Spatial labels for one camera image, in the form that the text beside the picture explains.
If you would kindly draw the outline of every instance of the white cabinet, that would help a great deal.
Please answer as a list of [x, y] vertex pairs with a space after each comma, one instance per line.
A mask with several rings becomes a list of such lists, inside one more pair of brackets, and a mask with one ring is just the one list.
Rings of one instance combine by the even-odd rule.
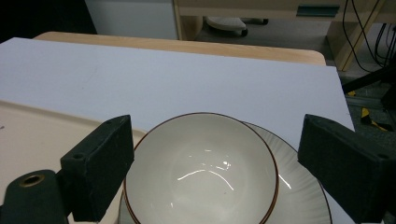
[[177, 39], [173, 0], [85, 0], [99, 35]]

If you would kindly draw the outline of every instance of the brown rim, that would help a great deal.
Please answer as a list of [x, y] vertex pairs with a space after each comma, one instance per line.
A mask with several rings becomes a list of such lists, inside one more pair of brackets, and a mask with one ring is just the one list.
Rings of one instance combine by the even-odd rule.
[[[278, 177], [277, 164], [276, 164], [276, 160], [275, 160], [274, 154], [272, 153], [272, 150], [271, 150], [271, 148], [269, 148], [268, 144], [264, 141], [264, 139], [258, 133], [256, 133], [252, 128], [247, 126], [246, 123], [244, 123], [243, 121], [241, 121], [239, 119], [235, 119], [235, 118], [227, 116], [227, 115], [222, 115], [222, 114], [219, 114], [219, 113], [212, 113], [212, 112], [195, 112], [195, 113], [188, 113], [188, 114], [179, 115], [179, 116], [173, 117], [171, 119], [168, 119], [168, 120], [166, 120], [164, 122], [161, 122], [160, 124], [158, 124], [154, 128], [152, 128], [150, 131], [148, 131], [142, 137], [142, 139], [140, 139], [140, 141], [137, 143], [137, 145], [134, 147], [134, 150], [138, 149], [140, 143], [143, 142], [143, 140], [146, 138], [146, 136], [148, 136], [150, 133], [152, 133], [154, 130], [156, 130], [157, 128], [159, 128], [160, 126], [165, 124], [166, 122], [171, 121], [173, 119], [178, 119], [178, 118], [181, 118], [181, 117], [186, 117], [186, 116], [189, 116], [189, 115], [197, 115], [197, 114], [217, 115], [217, 116], [221, 116], [221, 117], [224, 117], [224, 118], [233, 119], [234, 121], [237, 121], [238, 123], [243, 124], [245, 127], [250, 129], [251, 131], [253, 131], [264, 142], [264, 144], [267, 146], [267, 149], [268, 149], [268, 151], [269, 151], [269, 153], [271, 155], [271, 159], [273, 160], [274, 166], [275, 166], [276, 187], [275, 187], [274, 197], [273, 197], [273, 200], [272, 200], [272, 202], [270, 204], [270, 207], [266, 211], [266, 213], [265, 213], [264, 217], [262, 218], [262, 220], [259, 222], [259, 224], [265, 223], [267, 221], [268, 217], [273, 212], [275, 204], [276, 204], [276, 198], [277, 198], [278, 188], [279, 188], [279, 177]], [[128, 192], [127, 192], [127, 188], [126, 188], [127, 187], [126, 186], [126, 177], [125, 177], [125, 179], [122, 182], [122, 187], [123, 187], [123, 192], [124, 192], [124, 200], [125, 200], [126, 207], [128, 209], [129, 214], [131, 215], [132, 219], [134, 220], [134, 222], [136, 224], [141, 224], [141, 222], [139, 221], [139, 219], [137, 218], [136, 214], [134, 213], [134, 210], [132, 209], [132, 206], [131, 206], [131, 204], [129, 203], [129, 200], [128, 200]]]

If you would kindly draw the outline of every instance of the wooden table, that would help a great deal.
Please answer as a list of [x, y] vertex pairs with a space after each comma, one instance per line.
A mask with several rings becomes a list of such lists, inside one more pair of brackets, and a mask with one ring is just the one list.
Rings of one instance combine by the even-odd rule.
[[[396, 2], [392, 0], [354, 0], [364, 31], [367, 33], [374, 22], [395, 23]], [[211, 1], [211, 0], [174, 0], [178, 36], [180, 39], [193, 40], [199, 32], [200, 21], [204, 16], [239, 17], [259, 19], [286, 19], [286, 20], [316, 20], [331, 21], [327, 37], [332, 49], [337, 69], [346, 71], [353, 60], [351, 47], [343, 30], [343, 12], [346, 12], [346, 33], [354, 50], [358, 51], [364, 36], [352, 0], [247, 0], [247, 1]], [[338, 12], [332, 17], [298, 16], [299, 6], [309, 5], [318, 7], [339, 6]]]
[[60, 42], [94, 44], [141, 49], [161, 49], [178, 52], [214, 54], [242, 58], [274, 60], [291, 63], [311, 63], [326, 65], [322, 54], [313, 50], [279, 49], [231, 44], [202, 43], [179, 40], [148, 39], [109, 35], [83, 35], [48, 32], [35, 39]]

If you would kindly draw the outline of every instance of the floor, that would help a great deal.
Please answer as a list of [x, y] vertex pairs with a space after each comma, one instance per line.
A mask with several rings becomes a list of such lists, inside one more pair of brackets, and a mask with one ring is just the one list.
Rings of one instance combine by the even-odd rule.
[[[240, 32], [215, 30], [209, 28], [207, 24], [204, 24], [203, 30], [198, 34], [195, 40], [289, 49], [312, 49], [324, 55], [327, 65], [335, 66], [332, 52], [326, 39], [327, 30], [330, 26], [329, 22], [269, 20], [267, 25], [263, 25], [262, 20], [243, 19], [243, 21], [247, 24], [248, 28], [248, 34], [245, 37], [242, 37]], [[367, 35], [371, 45], [375, 43], [380, 27], [381, 24], [375, 24]], [[384, 52], [386, 49], [387, 46], [384, 42], [380, 45], [379, 52]], [[375, 71], [379, 68], [371, 58], [369, 50], [365, 46], [359, 50], [358, 57], [364, 68], [370, 71]], [[347, 72], [339, 72], [339, 77], [341, 82], [348, 82], [366, 74], [367, 72], [361, 70], [356, 62], [353, 62]], [[389, 86], [385, 83], [375, 83], [367, 88], [358, 90], [357, 96], [379, 99], [388, 88]], [[383, 147], [396, 146], [396, 133], [383, 132], [373, 126], [361, 124], [361, 106], [348, 104], [348, 107], [357, 133], [373, 139], [373, 141], [376, 141]], [[384, 111], [377, 107], [369, 109], [370, 117], [373, 120], [391, 124], [393, 125], [393, 129], [396, 129], [393, 123], [394, 121], [389, 116], [388, 111]], [[133, 223], [131, 217], [127, 214], [128, 211], [122, 203], [120, 223]], [[393, 223], [393, 221], [393, 217], [386, 216], [386, 224]]]

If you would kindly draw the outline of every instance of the wall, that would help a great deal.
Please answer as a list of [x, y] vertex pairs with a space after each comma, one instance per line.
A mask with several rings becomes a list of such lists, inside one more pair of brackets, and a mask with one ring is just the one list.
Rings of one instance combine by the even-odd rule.
[[85, 0], [99, 35], [177, 39], [173, 0]]
[[12, 37], [34, 38], [48, 31], [96, 34], [84, 1], [2, 1], [0, 43]]

